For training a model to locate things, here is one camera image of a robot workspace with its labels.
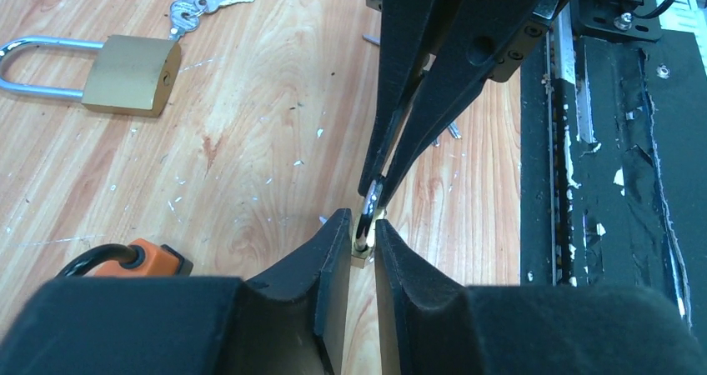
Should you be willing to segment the orange black Opel padlock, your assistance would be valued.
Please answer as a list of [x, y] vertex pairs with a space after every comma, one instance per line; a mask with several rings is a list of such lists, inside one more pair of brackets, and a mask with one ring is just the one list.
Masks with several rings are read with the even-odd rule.
[[157, 245], [138, 238], [124, 245], [107, 243], [83, 252], [56, 275], [135, 278], [188, 276], [193, 263], [167, 244]]

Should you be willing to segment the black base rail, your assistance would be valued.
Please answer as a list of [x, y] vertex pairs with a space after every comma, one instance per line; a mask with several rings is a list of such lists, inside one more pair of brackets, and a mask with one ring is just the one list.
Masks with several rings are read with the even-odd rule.
[[706, 28], [574, 0], [521, 71], [523, 284], [640, 285], [706, 334]]

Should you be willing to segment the large brass padlock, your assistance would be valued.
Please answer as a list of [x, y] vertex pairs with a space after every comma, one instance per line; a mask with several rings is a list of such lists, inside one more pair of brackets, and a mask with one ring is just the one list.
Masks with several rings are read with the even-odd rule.
[[95, 113], [157, 118], [167, 106], [182, 59], [178, 42], [112, 35], [105, 42], [26, 36], [1, 47], [1, 65], [35, 47], [96, 51], [82, 89], [39, 86], [1, 78], [1, 89], [16, 95], [81, 103]]

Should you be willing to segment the small brass padlock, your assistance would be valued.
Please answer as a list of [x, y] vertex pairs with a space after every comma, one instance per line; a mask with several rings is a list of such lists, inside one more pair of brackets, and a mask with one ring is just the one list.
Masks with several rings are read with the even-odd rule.
[[365, 195], [364, 203], [352, 232], [351, 256], [352, 265], [365, 268], [374, 259], [375, 224], [386, 214], [384, 207], [379, 206], [384, 186], [384, 176], [374, 178]]

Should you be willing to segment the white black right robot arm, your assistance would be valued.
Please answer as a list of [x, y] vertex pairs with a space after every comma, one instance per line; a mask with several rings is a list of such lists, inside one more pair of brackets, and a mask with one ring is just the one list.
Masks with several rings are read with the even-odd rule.
[[[581, 30], [654, 41], [674, 0], [367, 0], [381, 14], [376, 113], [358, 192], [394, 195], [419, 155], [482, 92], [503, 83], [570, 7]], [[618, 30], [628, 14], [632, 24]]]

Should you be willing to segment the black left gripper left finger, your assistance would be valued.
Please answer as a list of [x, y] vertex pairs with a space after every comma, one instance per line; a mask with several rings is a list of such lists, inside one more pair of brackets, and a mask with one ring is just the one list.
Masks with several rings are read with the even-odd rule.
[[338, 374], [352, 214], [255, 277], [57, 277], [1, 343], [4, 374]]

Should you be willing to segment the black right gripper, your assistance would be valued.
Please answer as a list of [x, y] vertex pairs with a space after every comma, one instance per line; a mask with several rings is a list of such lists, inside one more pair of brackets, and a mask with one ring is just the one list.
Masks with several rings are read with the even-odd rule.
[[432, 141], [507, 81], [570, 0], [365, 0], [381, 13], [374, 125], [359, 179], [386, 206]]

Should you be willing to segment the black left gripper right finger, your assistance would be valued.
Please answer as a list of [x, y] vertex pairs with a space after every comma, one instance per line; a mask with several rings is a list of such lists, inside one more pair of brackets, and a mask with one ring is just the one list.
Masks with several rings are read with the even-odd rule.
[[375, 225], [385, 374], [703, 374], [674, 306], [644, 287], [468, 286]]

